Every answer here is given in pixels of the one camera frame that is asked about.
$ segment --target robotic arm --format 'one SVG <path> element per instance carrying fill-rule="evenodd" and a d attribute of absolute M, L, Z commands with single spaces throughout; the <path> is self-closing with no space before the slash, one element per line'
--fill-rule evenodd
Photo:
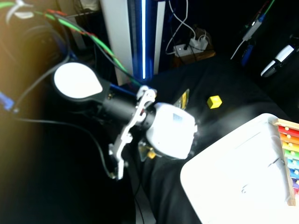
<path fill-rule="evenodd" d="M 101 112 L 124 122 L 114 144 L 109 145 L 109 154 L 117 161 L 114 176 L 123 178 L 124 160 L 121 153 L 133 136 L 130 129 L 140 126 L 146 132 L 142 144 L 151 153 L 171 158 L 187 158 L 197 131 L 195 119 L 187 112 L 166 103 L 156 103 L 156 91 L 141 86 L 136 98 L 129 94 L 116 94 L 110 83 L 97 77 L 88 66 L 81 63 L 66 63 L 54 75 L 54 85 L 64 99 L 83 107 L 96 103 Z"/>

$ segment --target white cable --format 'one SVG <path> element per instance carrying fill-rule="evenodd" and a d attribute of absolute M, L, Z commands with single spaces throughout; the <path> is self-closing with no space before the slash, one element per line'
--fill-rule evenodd
<path fill-rule="evenodd" d="M 29 5 L 23 2 L 23 0 L 15 0 L 15 5 L 10 8 L 10 10 L 7 12 L 5 17 L 5 22 L 7 25 L 9 25 L 9 21 L 11 17 L 14 15 L 14 13 L 17 12 L 22 7 L 33 7 L 33 5 Z"/>
<path fill-rule="evenodd" d="M 105 163 L 105 159 L 104 159 L 104 155 L 103 155 L 103 151 L 101 146 L 99 145 L 98 141 L 95 139 L 95 137 L 93 136 L 93 134 L 91 134 L 90 131 L 86 130 L 85 128 L 82 128 L 78 125 L 74 125 L 74 124 L 70 124 L 70 123 L 66 123 L 66 122 L 60 122 L 60 121 L 54 121 L 54 120 L 35 120 L 35 119 L 25 119 L 25 118 L 16 118 L 16 120 L 18 121 L 23 121 L 23 122 L 31 122 L 31 123 L 45 123 L 45 124 L 53 124 L 53 125 L 67 125 L 67 126 L 71 126 L 77 129 L 80 129 L 81 131 L 85 132 L 86 134 L 88 134 L 91 139 L 94 141 L 95 145 L 97 146 L 99 153 L 100 153 L 100 158 L 103 164 L 103 168 L 104 171 L 106 173 L 106 175 L 111 178 L 111 179 L 115 179 L 115 176 L 113 174 L 111 174 L 106 166 Z"/>
<path fill-rule="evenodd" d="M 243 40 L 240 45 L 237 47 L 237 49 L 235 50 L 233 56 L 230 58 L 231 60 L 233 59 L 233 57 L 235 56 L 235 54 L 237 53 L 238 49 L 241 47 L 241 45 L 244 43 L 245 41 Z"/>
<path fill-rule="evenodd" d="M 181 22 L 181 24 L 178 26 L 177 30 L 174 32 L 174 34 L 172 35 L 171 39 L 169 40 L 169 42 L 168 42 L 168 44 L 167 44 L 167 46 L 166 46 L 165 53 L 166 53 L 167 55 L 172 55 L 172 54 L 175 54 L 175 51 L 173 51 L 173 52 L 171 52 L 171 53 L 167 53 L 167 49 L 168 49 L 168 47 L 169 47 L 169 45 L 170 45 L 172 39 L 174 38 L 174 36 L 176 35 L 176 33 L 178 32 L 178 30 L 181 28 L 181 26 L 182 26 L 183 24 L 192 30 L 192 32 L 194 33 L 194 38 L 196 37 L 196 34 L 195 34 L 194 30 L 193 30 L 191 27 L 189 27 L 187 24 L 185 24 L 185 21 L 186 21 L 187 18 L 188 18 L 188 5 L 189 5 L 188 0 L 186 0 L 186 17 L 184 18 L 183 21 L 181 21 L 181 20 L 177 17 L 177 15 L 173 12 L 173 9 L 172 9 L 172 7 L 171 7 L 170 0 L 168 1 L 168 3 L 169 3 L 169 7 L 170 7 L 170 10 L 171 10 L 171 12 L 173 13 L 173 15 L 174 15 L 174 16 Z"/>

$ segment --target metal bracket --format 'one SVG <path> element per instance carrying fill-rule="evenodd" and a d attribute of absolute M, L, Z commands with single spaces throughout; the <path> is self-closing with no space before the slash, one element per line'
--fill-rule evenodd
<path fill-rule="evenodd" d="M 126 144 L 131 143 L 133 137 L 129 132 L 130 129 L 135 126 L 137 123 L 143 122 L 146 113 L 144 109 L 148 107 L 150 104 L 155 102 L 156 92 L 153 89 L 143 85 L 140 87 L 137 93 L 137 100 L 140 101 L 136 105 L 136 111 L 132 115 L 132 119 L 129 123 L 123 127 L 121 134 L 119 134 L 115 140 L 114 144 L 109 144 L 109 152 L 114 156 L 117 161 L 116 168 L 116 178 L 120 180 L 123 178 L 123 170 L 124 170 L 124 160 L 121 157 L 121 153 Z"/>

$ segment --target yellow cube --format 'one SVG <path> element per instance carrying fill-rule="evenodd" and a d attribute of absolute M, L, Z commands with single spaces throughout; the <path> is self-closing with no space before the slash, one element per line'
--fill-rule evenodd
<path fill-rule="evenodd" d="M 207 100 L 207 104 L 210 109 L 218 108 L 222 104 L 222 100 L 219 96 L 212 96 Z"/>

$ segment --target rainbow colored xylophone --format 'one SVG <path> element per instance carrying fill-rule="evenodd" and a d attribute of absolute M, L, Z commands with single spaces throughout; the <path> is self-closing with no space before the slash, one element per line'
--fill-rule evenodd
<path fill-rule="evenodd" d="M 278 119 L 280 139 L 285 156 L 285 166 L 288 177 L 290 206 L 299 206 L 299 124 Z"/>

